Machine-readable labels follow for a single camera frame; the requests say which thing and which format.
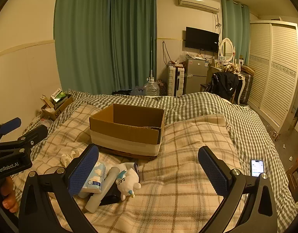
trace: smartphone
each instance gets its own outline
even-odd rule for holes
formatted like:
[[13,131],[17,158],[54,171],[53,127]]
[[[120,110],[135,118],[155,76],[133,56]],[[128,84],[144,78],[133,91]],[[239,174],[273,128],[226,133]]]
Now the smartphone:
[[254,177],[258,177],[261,173],[263,173],[264,172],[263,161],[252,159],[250,161],[250,172],[251,172],[251,175]]

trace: green curtain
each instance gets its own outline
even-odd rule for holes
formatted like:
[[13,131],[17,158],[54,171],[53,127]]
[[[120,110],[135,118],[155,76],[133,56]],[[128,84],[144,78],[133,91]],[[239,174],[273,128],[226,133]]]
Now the green curtain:
[[156,77],[156,0],[109,0],[114,88],[132,89]]
[[108,0],[56,0],[54,39],[63,90],[111,94]]
[[233,0],[221,0],[223,13],[223,38],[229,38],[235,46],[235,58],[238,62],[240,55],[244,63],[248,63],[250,43],[249,7]]

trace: plaid blanket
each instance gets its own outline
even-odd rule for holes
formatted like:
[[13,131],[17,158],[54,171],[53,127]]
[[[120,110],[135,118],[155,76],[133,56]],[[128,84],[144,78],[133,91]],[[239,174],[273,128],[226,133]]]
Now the plaid blanket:
[[[73,115],[53,132],[34,161],[33,167],[14,178],[23,189],[31,170],[43,174],[60,165],[63,153],[90,143],[89,117],[97,107],[81,104]],[[225,127],[223,115],[201,116],[165,126],[158,157],[139,167],[142,188],[135,198],[101,206],[86,217],[99,233],[103,232],[198,232],[222,201],[198,163],[198,149],[207,145],[230,169],[240,169],[237,153]],[[99,161],[118,164],[122,157],[100,152]],[[79,207],[83,199],[76,198]],[[61,225],[69,226],[57,201],[52,199]],[[241,200],[228,229],[232,229],[244,207]]]
[[[165,124],[211,114],[223,114],[228,126],[229,137],[237,151],[242,172],[250,175],[249,163],[252,159],[264,162],[264,171],[269,175],[277,209],[278,232],[284,232],[292,222],[297,209],[288,189],[288,179],[284,167],[274,144],[269,137],[259,116],[248,106],[241,107],[226,103],[220,97],[207,93],[193,93],[180,97],[148,98],[143,96],[108,96],[91,95],[89,93],[69,90],[73,95],[74,103],[49,128],[49,135],[67,121],[71,115],[86,103],[103,109],[110,104],[129,104],[165,109]],[[38,122],[31,123],[27,130],[33,129]],[[32,160],[36,159],[47,138],[32,148]],[[21,191],[16,190],[17,198]]]

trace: freezer door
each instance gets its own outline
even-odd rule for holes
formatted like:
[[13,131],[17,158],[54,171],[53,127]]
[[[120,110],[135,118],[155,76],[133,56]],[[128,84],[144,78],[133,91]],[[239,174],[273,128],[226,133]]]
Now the freezer door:
[[205,66],[205,60],[188,60],[187,74],[205,76],[207,75],[208,63]]
[[192,76],[186,77],[186,94],[200,92],[200,84],[206,83],[206,76]]

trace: finger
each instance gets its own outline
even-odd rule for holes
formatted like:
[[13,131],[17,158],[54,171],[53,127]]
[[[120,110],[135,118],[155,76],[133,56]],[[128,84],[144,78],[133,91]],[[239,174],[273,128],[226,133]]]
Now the finger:
[[11,177],[7,177],[6,181],[4,182],[4,184],[0,189],[0,192],[3,196],[7,196],[12,192],[12,190],[13,190],[13,180]]
[[13,206],[11,209],[9,209],[9,211],[10,211],[11,213],[16,213],[16,212],[18,211],[18,209],[19,209],[19,204],[16,202],[16,203],[14,204],[14,206]]
[[3,206],[5,209],[11,209],[16,203],[15,192],[12,191],[7,198],[3,200]]

